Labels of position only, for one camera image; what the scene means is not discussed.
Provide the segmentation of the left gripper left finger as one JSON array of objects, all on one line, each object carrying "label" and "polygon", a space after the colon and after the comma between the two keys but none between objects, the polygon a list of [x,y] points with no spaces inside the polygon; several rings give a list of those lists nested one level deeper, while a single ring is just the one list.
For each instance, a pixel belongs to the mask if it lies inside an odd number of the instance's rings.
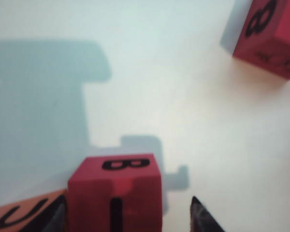
[{"label": "left gripper left finger", "polygon": [[26,231],[63,232],[66,224],[66,213],[66,198],[61,194],[26,226]]}]

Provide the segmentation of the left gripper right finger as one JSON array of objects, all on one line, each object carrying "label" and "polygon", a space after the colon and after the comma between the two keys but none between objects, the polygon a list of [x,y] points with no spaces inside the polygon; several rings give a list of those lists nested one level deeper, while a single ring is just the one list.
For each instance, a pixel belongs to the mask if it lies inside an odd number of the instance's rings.
[{"label": "left gripper right finger", "polygon": [[196,196],[191,199],[190,205],[191,232],[224,232],[214,217]]}]

